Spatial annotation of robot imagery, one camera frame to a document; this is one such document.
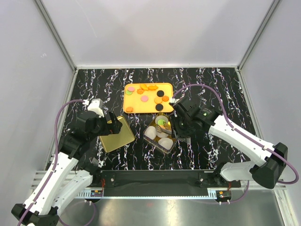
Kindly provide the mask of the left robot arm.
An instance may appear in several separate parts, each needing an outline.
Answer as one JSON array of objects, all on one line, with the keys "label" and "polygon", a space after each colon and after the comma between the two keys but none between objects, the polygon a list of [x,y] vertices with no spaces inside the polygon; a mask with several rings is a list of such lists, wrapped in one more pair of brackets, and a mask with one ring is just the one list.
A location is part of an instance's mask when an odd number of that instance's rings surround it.
[{"label": "left robot arm", "polygon": [[15,204],[11,213],[18,225],[55,226],[64,209],[89,185],[97,186],[102,178],[99,172],[81,169],[67,185],[63,185],[70,171],[77,165],[90,144],[99,136],[118,134],[122,123],[113,112],[111,123],[99,115],[99,111],[82,112],[74,127],[57,145],[58,151],[51,166],[30,197]]}]

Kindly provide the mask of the green pink round cookie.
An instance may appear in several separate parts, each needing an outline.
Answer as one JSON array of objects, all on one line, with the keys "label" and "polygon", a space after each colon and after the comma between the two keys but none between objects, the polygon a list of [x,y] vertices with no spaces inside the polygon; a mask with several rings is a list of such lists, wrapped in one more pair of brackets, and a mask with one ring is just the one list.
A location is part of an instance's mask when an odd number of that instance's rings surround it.
[{"label": "green pink round cookie", "polygon": [[159,119],[158,122],[157,122],[157,124],[160,125],[160,126],[164,126],[165,123],[166,123],[166,122],[165,122],[164,119]]}]

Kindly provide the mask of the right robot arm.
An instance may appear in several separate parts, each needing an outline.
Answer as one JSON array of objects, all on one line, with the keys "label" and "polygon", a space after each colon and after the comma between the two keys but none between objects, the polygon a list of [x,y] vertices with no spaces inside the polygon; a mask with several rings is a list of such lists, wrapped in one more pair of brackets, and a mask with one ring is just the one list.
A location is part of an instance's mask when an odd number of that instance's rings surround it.
[{"label": "right robot arm", "polygon": [[287,146],[282,143],[273,145],[239,128],[226,120],[221,111],[214,108],[187,107],[173,104],[174,115],[170,117],[173,135],[186,139],[198,132],[216,136],[249,157],[240,163],[221,163],[211,174],[208,182],[225,186],[234,180],[253,180],[257,184],[273,189],[286,164]]}]

